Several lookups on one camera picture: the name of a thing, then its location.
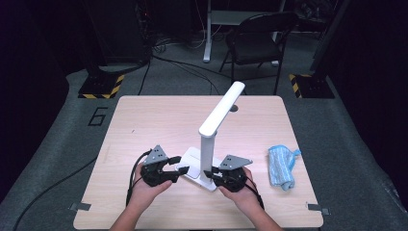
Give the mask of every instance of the gray carpet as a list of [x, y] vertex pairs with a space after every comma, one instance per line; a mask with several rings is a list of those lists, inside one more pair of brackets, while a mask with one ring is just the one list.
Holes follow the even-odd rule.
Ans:
[[[324, 217], [321, 229], [408, 230], [407, 214], [398, 206], [395, 194], [390, 192], [392, 185], [387, 174], [362, 142], [330, 80], [335, 99], [298, 99], [293, 93], [288, 76], [290, 73], [310, 73], [317, 45], [318, 41], [313, 37], [290, 35], [278, 95], [286, 104], [319, 205], [331, 211], [330, 216]], [[209, 64], [202, 63], [203, 51], [203, 45], [189, 48], [174, 44], [168, 45], [164, 53], [155, 52], [154, 55], [217, 71], [226, 52], [224, 42], [221, 39], [214, 41]], [[106, 69], [126, 67], [129, 65], [110, 65]], [[217, 94], [217, 90], [224, 94], [230, 87], [230, 80], [225, 76], [191, 68], [152, 59], [141, 94], [208, 95]], [[36, 196], [96, 157], [117, 100], [122, 95], [138, 94], [146, 69], [144, 66], [126, 74], [113, 99], [79, 99], [78, 90], [87, 73], [84, 70], [66, 77], [70, 91], [64, 107], [33, 159], [1, 203], [0, 230], [13, 230], [17, 218]], [[259, 74], [273, 69], [276, 68], [264, 64]], [[222, 73], [229, 74], [229, 66]], [[238, 73], [243, 73], [244, 77], [253, 72], [240, 67]], [[247, 94], [270, 95], [274, 80], [272, 77], [245, 81], [245, 91]], [[106, 115], [105, 119], [101, 126], [88, 126], [97, 108], [102, 108], [98, 113]], [[81, 201], [92, 167], [93, 163], [40, 197], [22, 217], [17, 230], [74, 230], [75, 212], [67, 208], [71, 203]]]

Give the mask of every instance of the white desk lamp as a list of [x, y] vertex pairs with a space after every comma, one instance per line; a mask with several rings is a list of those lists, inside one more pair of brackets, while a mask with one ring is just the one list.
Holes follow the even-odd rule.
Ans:
[[235, 82], [231, 86], [198, 129], [201, 135], [201, 150], [190, 147], [176, 166], [176, 169], [178, 167], [190, 166], [189, 172], [184, 176], [209, 191], [214, 191], [217, 186], [212, 179], [204, 174], [204, 170], [211, 171], [212, 166], [217, 167], [221, 163], [219, 159], [214, 158], [217, 129], [234, 106], [244, 88], [245, 84], [241, 82]]

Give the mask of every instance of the person's left hand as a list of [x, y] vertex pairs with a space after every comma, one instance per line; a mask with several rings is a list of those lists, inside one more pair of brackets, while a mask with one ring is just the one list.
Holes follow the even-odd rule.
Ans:
[[[140, 171], [143, 164], [138, 164], [135, 170], [135, 181], [141, 178]], [[133, 187], [132, 197], [130, 198], [128, 207], [138, 208], [142, 211], [146, 210], [153, 202], [154, 198], [171, 186], [170, 180], [165, 181], [161, 185], [151, 187], [147, 185], [143, 179], [140, 179]]]

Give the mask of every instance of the lamp base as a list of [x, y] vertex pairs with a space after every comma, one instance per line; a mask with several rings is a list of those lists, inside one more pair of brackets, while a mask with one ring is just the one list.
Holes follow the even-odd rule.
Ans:
[[[206, 190], [213, 192], [217, 189], [217, 186], [214, 181], [210, 178], [207, 178], [207, 176], [201, 177], [200, 160], [200, 149], [196, 147], [190, 147], [182, 156], [180, 163], [175, 166], [175, 169], [178, 170], [179, 167], [190, 167], [189, 171], [185, 175], [183, 175], [183, 177], [186, 177], [187, 179], [192, 180]], [[213, 158], [213, 166], [219, 166], [220, 164], [221, 160]]]

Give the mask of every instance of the black cable on floor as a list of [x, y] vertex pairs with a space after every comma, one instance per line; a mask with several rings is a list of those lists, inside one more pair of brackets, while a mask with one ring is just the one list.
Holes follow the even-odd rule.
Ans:
[[81, 170], [83, 170], [85, 167], [88, 167], [90, 164], [92, 164], [94, 161], [96, 161], [97, 156], [95, 158], [93, 158], [91, 161], [89, 161], [88, 163], [86, 163], [83, 167], [75, 170], [74, 172], [72, 172], [71, 174], [67, 175], [65, 178], [61, 179], [60, 181], [58, 181], [57, 183], [55, 183], [54, 185], [48, 187], [48, 189], [46, 189], [45, 191], [43, 191], [42, 193], [40, 193], [36, 198], [34, 198], [30, 204], [28, 204], [26, 206], [26, 208], [23, 210], [23, 212], [21, 213], [21, 215], [18, 217], [17, 221], [15, 222], [13, 231], [17, 230], [17, 226], [18, 224], [21, 222], [21, 219], [24, 217], [24, 215], [27, 213], [27, 211], [31, 208], [31, 206], [36, 203], [37, 200], [39, 200], [43, 195], [45, 195], [46, 193], [48, 193], [50, 190], [54, 189], [55, 187], [57, 187], [58, 185], [60, 185], [62, 182], [64, 182], [65, 180], [67, 180], [68, 178], [74, 176], [75, 174], [77, 174], [78, 172], [80, 172]]

